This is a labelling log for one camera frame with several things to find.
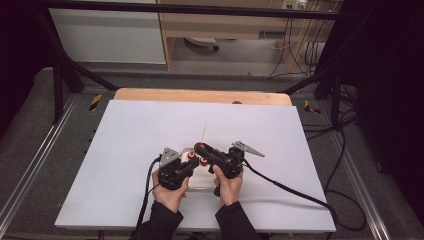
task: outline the sleeve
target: sleeve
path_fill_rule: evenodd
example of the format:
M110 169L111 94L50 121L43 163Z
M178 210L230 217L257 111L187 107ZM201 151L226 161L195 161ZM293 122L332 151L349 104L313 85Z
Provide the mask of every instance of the sleeve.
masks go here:
M174 213L155 201L150 220L142 223L130 240L171 240L182 220L183 215L180 212Z
M260 240L240 202L223 206L215 217L225 240Z

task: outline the floor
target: floor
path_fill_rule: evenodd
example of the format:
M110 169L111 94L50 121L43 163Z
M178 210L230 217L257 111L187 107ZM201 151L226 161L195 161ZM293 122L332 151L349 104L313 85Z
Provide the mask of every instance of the floor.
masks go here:
M177 41L173 68L141 65L91 65L108 81L126 87L145 88L186 88L211 90L240 91L281 91L306 78L313 68L304 62L299 62L304 73L286 74L282 64L278 64L280 51L274 49L272 41L241 41L218 40L220 50L193 46L179 39ZM36 177L29 179L31 187L23 189L25 197L18 203L19 208L11 215L10 222L4 222L1 212L1 230L7 231L3 239L87 239L95 238L92 231L68 231L54 226L55 218L60 211L60 203L66 198L67 192L84 159L84 152L90 146L107 102L113 97L113 92L99 88L91 80L84 79L86 90L81 95L69 94L75 99L75 107L61 130L59 137L53 140L53 145L46 156L42 156L42 164ZM21 177L32 166L45 136L51 130L53 119L53 94L51 72L43 71L37 75L36 84L20 112L15 117L8 131L0 139L0 205L7 206L8 199L19 185ZM298 107L299 116L305 129L309 125L325 125L327 117L325 108L328 101L316 101L313 90L316 85L302 89L293 94L292 101ZM96 111L88 111L94 96L103 94ZM305 108L305 100L310 108ZM342 110L347 111L350 104L343 104ZM345 127L345 137L348 155L362 176L366 188L378 210L383 225L387 228L390 238L377 238L373 234L373 226L367 225L361 231L349 231L337 228L334 239L424 239L423 226L409 208L396 183L390 175L377 171L376 161L368 149L367 141L362 135L360 125L354 123ZM305 133L307 137L314 133ZM329 132L308 141L321 182L327 181L340 155L338 139L340 134ZM330 185L331 189L343 191L354 199L358 199L357 191L348 174L349 165L344 162L337 170ZM358 227L362 223L360 211L346 199L329 194L329 202L340 214L340 221L349 226ZM126 239L129 233L106 232L107 239ZM176 235L175 239L187 239L189 236ZM316 234L278 234L272 239L323 239ZM213 233L198 239L220 239Z

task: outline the small red object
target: small red object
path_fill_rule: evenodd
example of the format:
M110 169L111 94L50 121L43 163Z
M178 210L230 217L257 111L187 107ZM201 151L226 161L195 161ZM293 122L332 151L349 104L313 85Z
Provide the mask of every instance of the small red object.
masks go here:
M188 157L189 159L193 159L193 158L195 158L195 157L196 157L196 153L195 153L195 152L190 151L190 152L188 152L187 157Z
M204 159L204 158L200 158L200 165L202 165L202 166L206 166L206 165L208 165L208 160L206 160L206 159Z

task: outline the power strip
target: power strip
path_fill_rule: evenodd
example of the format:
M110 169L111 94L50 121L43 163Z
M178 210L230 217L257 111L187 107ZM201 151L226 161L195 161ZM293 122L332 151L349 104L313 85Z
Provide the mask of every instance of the power strip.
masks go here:
M305 10L307 0L284 0L281 9L285 10Z

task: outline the white table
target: white table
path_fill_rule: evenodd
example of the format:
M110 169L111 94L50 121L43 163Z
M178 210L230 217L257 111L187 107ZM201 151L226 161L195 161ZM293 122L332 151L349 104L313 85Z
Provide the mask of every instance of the white table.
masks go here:
M203 141L228 151L241 140L265 154L246 154L267 177L325 201L295 107L112 100L55 225L75 230L133 230L148 167L164 147ZM218 198L188 192L181 231L217 231ZM285 192L245 168L240 202L258 232L333 232L324 207ZM153 196L144 219L149 219Z

